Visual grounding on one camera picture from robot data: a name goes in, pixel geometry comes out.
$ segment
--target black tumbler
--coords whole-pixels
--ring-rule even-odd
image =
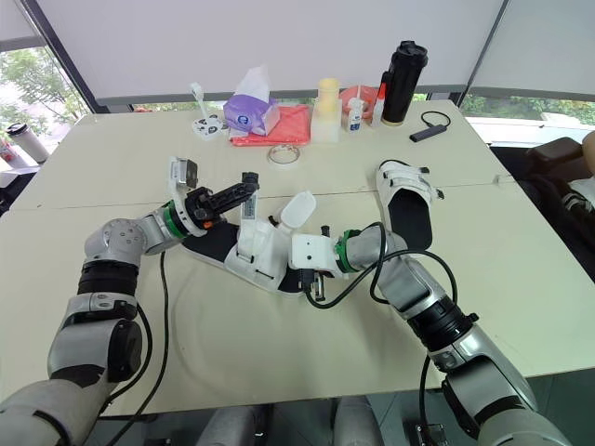
[[[390,68],[382,74],[387,96],[382,112],[386,125],[401,125],[409,109],[421,70],[428,65],[428,50],[413,40],[403,40],[392,53]]]

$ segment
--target tissue box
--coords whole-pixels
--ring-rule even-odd
[[[271,132],[281,117],[275,99],[265,102],[248,95],[233,95],[223,106],[223,111],[229,127],[263,137]]]

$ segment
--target floor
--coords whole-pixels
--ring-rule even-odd
[[[588,446],[595,439],[592,407],[595,404],[595,369],[540,376],[530,380],[540,412],[552,421],[574,446]],[[368,395],[387,446],[410,443],[403,425],[417,420],[417,392]],[[332,443],[331,400],[283,402],[275,405],[268,446],[327,446]],[[444,425],[449,444],[471,446],[473,439],[458,427],[439,391],[427,397],[431,423]],[[137,423],[118,443],[122,446],[191,446],[198,440],[213,411],[167,413]],[[86,446],[103,446],[123,421],[101,420]]]

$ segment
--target black wire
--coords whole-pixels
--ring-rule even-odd
[[[458,302],[458,290],[456,289],[456,281],[453,276],[451,280],[453,288],[453,302]],[[421,376],[419,377],[419,418],[421,420],[422,435],[430,446],[434,446],[436,442],[430,435],[430,424],[428,423],[428,414],[426,413],[426,379],[428,377],[428,369],[430,367],[430,356],[426,355],[424,365],[421,368]]]
[[[446,113],[442,113],[441,111],[424,111],[423,113],[421,113],[421,120],[428,126],[428,127],[434,127],[436,124],[432,124],[431,122],[429,122],[428,120],[426,120],[424,118],[424,116],[426,114],[430,114],[430,113],[435,113],[435,114],[440,114],[441,116],[446,118],[447,123],[444,125],[445,127],[447,127],[448,125],[450,125],[450,118],[448,117],[448,115]]]
[[[105,403],[103,403],[103,407],[101,408],[101,411],[99,411],[99,413],[103,413],[103,411],[105,411],[108,408],[108,406],[110,404],[112,404],[116,398],[118,398],[120,395],[122,395],[123,393],[126,393],[128,390],[130,390],[130,388],[132,388],[140,380],[140,378],[142,378],[142,376],[147,371],[147,368],[149,367],[149,363],[151,362],[151,355],[152,355],[151,325],[149,324],[147,315],[145,314],[144,310],[142,309],[142,307],[140,306],[139,303],[137,303],[137,310],[139,311],[139,316],[140,316],[140,319],[142,320],[142,325],[145,328],[145,334],[147,335],[147,353],[145,354],[145,360],[142,363],[142,366],[140,367],[139,372],[135,375],[135,377],[132,379],[132,381],[130,381],[128,384],[126,384],[124,387],[122,387],[117,392],[113,392],[112,395],[110,395],[110,397],[108,399],[106,399]]]
[[[381,227],[381,233],[385,232],[383,230],[384,227],[383,226],[380,226],[380,227]],[[353,288],[355,288],[358,285],[358,283],[361,282],[364,279],[364,277],[367,276],[372,271],[372,269],[377,268],[377,266],[384,264],[384,262],[391,260],[392,258],[394,258],[396,256],[404,256],[407,254],[423,255],[423,256],[427,256],[427,257],[430,257],[430,258],[433,258],[434,260],[436,260],[443,267],[444,271],[446,272],[446,275],[448,276],[448,280],[450,281],[450,286],[452,289],[453,302],[455,304],[458,302],[458,288],[456,287],[455,274],[453,274],[453,271],[450,269],[448,264],[441,257],[435,255],[434,253],[431,253],[430,251],[418,250],[418,249],[403,249],[401,251],[396,251],[394,253],[390,253],[387,256],[382,256],[383,258],[381,260],[380,260],[380,258],[378,259],[378,263],[371,265],[370,267],[365,269],[347,288],[345,288],[345,290],[343,290],[338,295],[338,297],[335,300],[333,300],[332,302],[329,302],[328,304],[320,304],[320,303],[316,302],[314,299],[312,299],[310,290],[308,290],[308,289],[304,290],[306,298],[316,308],[321,308],[321,309],[332,308],[336,304],[338,304],[341,300],[343,300],[345,298],[345,296],[348,295],[353,290]],[[373,290],[375,287],[376,287],[376,283],[373,282],[373,286],[370,287],[370,295],[373,294],[373,292],[374,292]],[[423,434],[425,440],[430,444],[430,446],[434,446],[435,442],[429,434],[428,416],[426,414],[426,379],[428,376],[428,368],[429,367],[430,367],[430,357],[426,356],[426,359],[424,360],[424,365],[421,369],[421,376],[419,378],[419,418],[421,420],[422,428],[424,429],[422,434]]]
[[[372,226],[378,226],[380,228],[380,253],[378,254],[378,262],[376,271],[374,273],[374,278],[372,279],[372,283],[370,284],[370,297],[372,297],[376,302],[378,302],[378,304],[388,305],[388,300],[377,297],[375,293],[376,284],[378,282],[378,278],[380,277],[380,272],[382,272],[382,265],[384,265],[384,255],[387,245],[387,231],[385,230],[384,225],[379,221],[372,223],[370,226],[368,226],[368,228]]]
[[[450,269],[448,264],[440,256],[437,256],[434,253],[431,253],[430,251],[425,251],[423,249],[403,249],[401,251],[395,251],[394,253],[390,253],[390,254],[384,256],[382,263],[387,262],[394,257],[404,256],[406,254],[419,254],[421,256],[433,258],[438,263],[440,263],[441,267],[443,267],[444,271],[446,272],[446,275],[448,276],[448,280],[450,281],[450,286],[453,290],[453,301],[456,303],[457,288],[456,288],[455,274],[453,274],[453,271]],[[357,276],[357,278],[352,283],[350,283],[350,285],[347,288],[345,288],[341,293],[339,293],[339,295],[332,302],[328,302],[326,304],[321,304],[320,302],[316,302],[312,298],[310,290],[308,290],[308,289],[304,290],[304,294],[306,295],[308,302],[310,302],[314,307],[319,308],[319,309],[332,308],[336,304],[338,304],[341,300],[343,300],[351,291],[353,291],[353,288],[355,288],[365,278],[365,276],[367,276],[370,272],[372,272],[372,270],[376,267],[377,267],[377,264],[375,263],[373,265],[370,265],[368,268],[364,269],[364,271],[362,271],[360,273],[360,275]]]
[[[428,376],[428,368],[430,367],[430,357],[426,355],[424,365],[421,368],[421,376],[419,377],[419,418],[421,419],[422,436],[424,440],[434,446],[434,439],[430,435],[430,424],[428,423],[428,415],[426,414],[426,377]]]
[[[164,356],[161,362],[161,370],[159,371],[159,375],[157,376],[157,380],[153,385],[151,392],[145,398],[145,401],[140,404],[139,409],[135,412],[134,415],[130,417],[128,422],[118,431],[115,436],[107,443],[106,446],[114,446],[120,438],[128,431],[129,428],[134,425],[134,423],[139,419],[142,411],[145,410],[149,402],[151,402],[152,397],[157,392],[157,389],[161,385],[161,382],[165,375],[165,367],[167,366],[167,356],[169,354],[169,292],[167,291],[167,280],[165,279],[165,251],[161,253],[159,257],[159,269],[161,271],[161,283],[164,287]]]

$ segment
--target pink cloth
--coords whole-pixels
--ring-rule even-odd
[[[279,107],[281,118],[266,136],[249,133],[247,137],[232,138],[234,146],[276,146],[294,144],[303,146],[310,142],[310,110],[307,105]]]

